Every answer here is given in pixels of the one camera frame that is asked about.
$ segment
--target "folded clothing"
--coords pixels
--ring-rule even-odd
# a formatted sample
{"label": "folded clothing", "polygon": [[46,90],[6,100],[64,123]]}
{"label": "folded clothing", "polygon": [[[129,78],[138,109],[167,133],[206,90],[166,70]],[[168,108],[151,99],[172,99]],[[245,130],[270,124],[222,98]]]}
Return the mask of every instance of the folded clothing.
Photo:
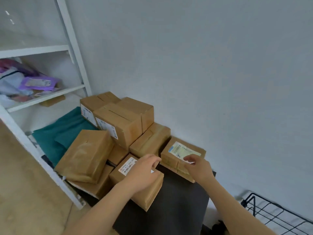
{"label": "folded clothing", "polygon": [[81,116],[80,107],[76,107],[32,135],[55,167],[83,129],[98,130]]}

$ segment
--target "left hand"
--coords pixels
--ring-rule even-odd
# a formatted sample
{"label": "left hand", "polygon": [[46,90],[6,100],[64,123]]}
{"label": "left hand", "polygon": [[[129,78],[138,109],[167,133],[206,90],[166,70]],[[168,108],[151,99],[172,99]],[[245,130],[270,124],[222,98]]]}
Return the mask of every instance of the left hand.
{"label": "left hand", "polygon": [[152,166],[156,166],[161,161],[160,157],[147,154],[135,163],[127,173],[123,182],[127,183],[134,193],[141,191],[151,185],[160,174],[159,171],[151,173]]}

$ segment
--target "hand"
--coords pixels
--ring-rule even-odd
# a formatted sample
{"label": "hand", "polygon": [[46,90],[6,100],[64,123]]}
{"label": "hand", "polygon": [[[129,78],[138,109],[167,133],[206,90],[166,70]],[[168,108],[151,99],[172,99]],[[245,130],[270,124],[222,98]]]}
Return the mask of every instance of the hand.
{"label": "hand", "polygon": [[152,166],[156,167],[160,161],[161,158],[153,154],[143,156],[131,167],[123,182],[133,189],[133,193],[147,188],[160,174],[159,171],[151,173]]}
{"label": "hand", "polygon": [[192,178],[202,187],[204,187],[205,183],[207,183],[209,180],[214,179],[211,165],[204,158],[201,158],[195,154],[191,154],[184,157],[184,160],[193,162],[192,164],[186,164],[185,168],[188,170]]}

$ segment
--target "black table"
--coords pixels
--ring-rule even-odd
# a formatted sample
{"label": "black table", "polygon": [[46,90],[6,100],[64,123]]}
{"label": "black table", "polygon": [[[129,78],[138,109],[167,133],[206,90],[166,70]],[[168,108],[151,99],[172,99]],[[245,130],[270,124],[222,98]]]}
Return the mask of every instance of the black table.
{"label": "black table", "polygon": [[[148,212],[130,200],[113,228],[119,235],[199,235],[209,196],[198,183],[191,183],[161,165],[157,169],[164,173],[164,181]],[[90,206],[97,203],[92,196],[76,191]]]}

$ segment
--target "stack of boxes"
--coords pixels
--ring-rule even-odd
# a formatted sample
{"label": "stack of boxes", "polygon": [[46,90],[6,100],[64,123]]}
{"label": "stack of boxes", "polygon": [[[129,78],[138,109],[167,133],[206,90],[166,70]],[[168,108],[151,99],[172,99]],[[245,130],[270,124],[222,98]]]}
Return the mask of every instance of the stack of boxes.
{"label": "stack of boxes", "polygon": [[[138,158],[155,154],[161,165],[194,182],[182,159],[205,156],[205,150],[171,137],[170,128],[154,122],[152,105],[111,92],[80,100],[82,116],[97,130],[82,130],[55,170],[73,186],[101,199],[123,180]],[[145,211],[157,196],[164,174],[131,199]]]}

